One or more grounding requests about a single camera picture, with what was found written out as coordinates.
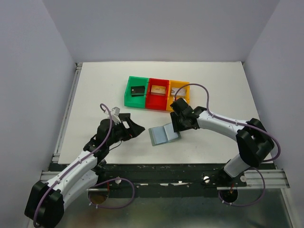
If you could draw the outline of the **sage green card holder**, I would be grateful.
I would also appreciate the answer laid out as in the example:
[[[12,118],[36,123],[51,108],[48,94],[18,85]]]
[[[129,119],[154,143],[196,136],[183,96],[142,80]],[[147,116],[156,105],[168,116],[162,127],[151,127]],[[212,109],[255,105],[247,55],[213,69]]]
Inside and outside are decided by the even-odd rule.
[[[152,146],[171,143],[181,138],[179,132],[174,132],[172,123],[149,128],[149,135]]]

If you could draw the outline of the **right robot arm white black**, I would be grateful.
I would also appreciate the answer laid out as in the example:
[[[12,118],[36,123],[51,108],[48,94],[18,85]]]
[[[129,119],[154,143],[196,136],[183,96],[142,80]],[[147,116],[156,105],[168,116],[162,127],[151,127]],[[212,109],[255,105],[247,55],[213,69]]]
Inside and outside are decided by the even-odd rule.
[[[255,118],[239,121],[208,112],[207,108],[192,108],[179,98],[171,104],[170,113],[174,132],[190,129],[206,129],[226,136],[237,143],[238,155],[229,160],[218,172],[214,180],[229,186],[236,177],[254,167],[257,168],[273,150],[275,144],[262,123]]]

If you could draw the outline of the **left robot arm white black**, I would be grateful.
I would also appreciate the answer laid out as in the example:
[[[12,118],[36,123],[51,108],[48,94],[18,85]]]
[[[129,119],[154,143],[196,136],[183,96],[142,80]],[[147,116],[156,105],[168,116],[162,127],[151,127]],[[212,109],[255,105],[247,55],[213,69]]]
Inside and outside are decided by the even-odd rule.
[[[105,175],[98,164],[109,154],[110,146],[136,138],[145,130],[131,120],[130,113],[103,119],[96,134],[84,146],[78,157],[57,176],[46,182],[36,182],[30,192],[25,216],[36,228],[54,228],[62,219],[65,209],[85,189],[105,183]]]

